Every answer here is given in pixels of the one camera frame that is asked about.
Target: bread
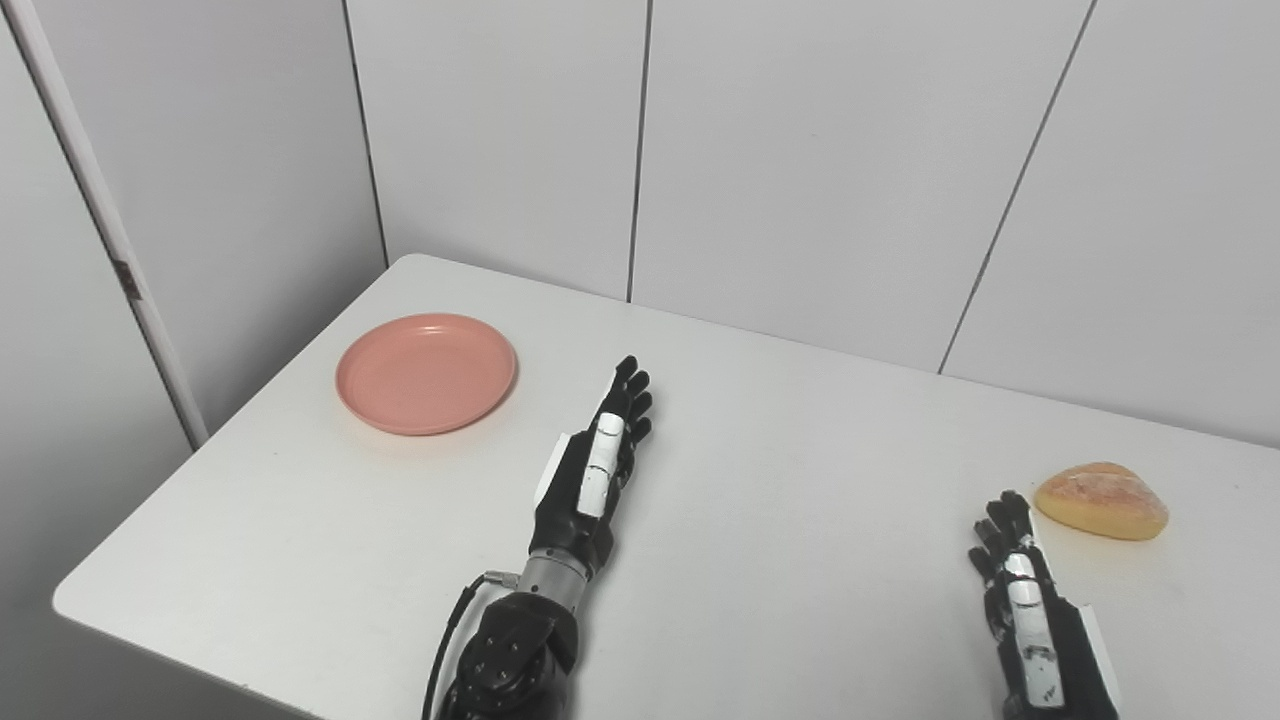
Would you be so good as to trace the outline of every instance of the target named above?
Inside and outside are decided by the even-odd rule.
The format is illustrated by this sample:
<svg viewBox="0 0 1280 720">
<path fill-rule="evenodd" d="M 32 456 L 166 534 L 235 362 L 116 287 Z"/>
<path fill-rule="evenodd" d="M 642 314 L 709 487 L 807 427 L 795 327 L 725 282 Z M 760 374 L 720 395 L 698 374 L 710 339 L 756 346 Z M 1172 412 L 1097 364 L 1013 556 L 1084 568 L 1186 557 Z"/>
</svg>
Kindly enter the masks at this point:
<svg viewBox="0 0 1280 720">
<path fill-rule="evenodd" d="M 1116 539 L 1151 539 L 1169 524 L 1165 503 L 1115 462 L 1062 470 L 1036 491 L 1036 507 L 1064 525 Z"/>
</svg>

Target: robotic hand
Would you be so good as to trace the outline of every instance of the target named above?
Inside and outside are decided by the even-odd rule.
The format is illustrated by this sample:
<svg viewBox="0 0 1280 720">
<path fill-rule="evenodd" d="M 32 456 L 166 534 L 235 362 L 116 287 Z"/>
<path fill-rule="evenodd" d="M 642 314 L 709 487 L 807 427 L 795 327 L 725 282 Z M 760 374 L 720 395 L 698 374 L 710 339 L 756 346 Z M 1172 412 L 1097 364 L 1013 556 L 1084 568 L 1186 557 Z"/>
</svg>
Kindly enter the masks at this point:
<svg viewBox="0 0 1280 720">
<path fill-rule="evenodd" d="M 1009 683 L 1005 720 L 1117 720 L 1092 611 L 1057 594 L 1027 500 L 1005 491 L 987 515 L 974 524 L 982 547 L 969 560 L 986 582 L 987 623 Z"/>
<path fill-rule="evenodd" d="M 577 661 L 577 611 L 586 584 L 613 550 L 609 523 L 649 434 L 649 374 L 635 357 L 618 364 L 590 425 L 557 445 L 554 471 L 534 512 L 529 561 L 518 577 L 486 573 L 460 598 L 442 641 L 422 717 L 431 712 L 440 661 L 480 583 L 515 585 L 490 603 L 458 659 L 440 720 L 557 720 Z"/>
</svg>

